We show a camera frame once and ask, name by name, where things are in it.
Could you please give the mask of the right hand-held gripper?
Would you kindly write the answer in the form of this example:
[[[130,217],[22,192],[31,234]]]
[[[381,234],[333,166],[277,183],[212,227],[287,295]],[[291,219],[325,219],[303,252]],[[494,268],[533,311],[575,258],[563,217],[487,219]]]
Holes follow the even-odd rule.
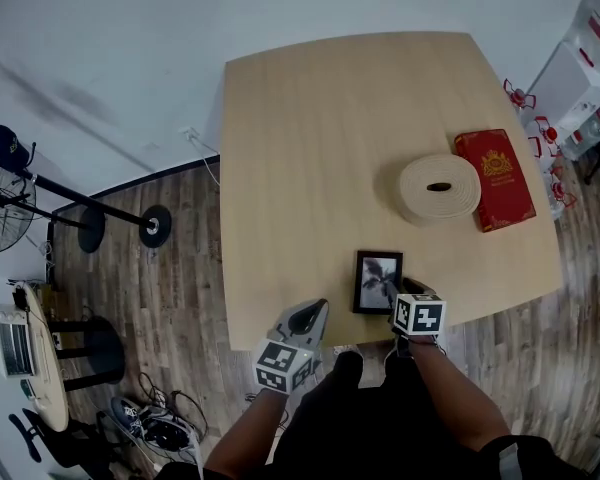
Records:
[[[408,294],[399,294],[392,281],[385,282],[392,331],[401,336],[437,336],[443,328],[446,302],[433,288],[409,277],[402,279],[402,288]]]

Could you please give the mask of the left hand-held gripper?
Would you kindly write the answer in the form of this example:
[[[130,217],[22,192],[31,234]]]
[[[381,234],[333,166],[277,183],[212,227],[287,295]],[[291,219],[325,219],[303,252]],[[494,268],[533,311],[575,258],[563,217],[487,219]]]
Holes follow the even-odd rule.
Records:
[[[255,384],[286,395],[300,387],[314,373],[312,350],[323,339],[328,314],[326,299],[305,301],[284,310],[270,330],[273,340],[263,339],[254,350]]]

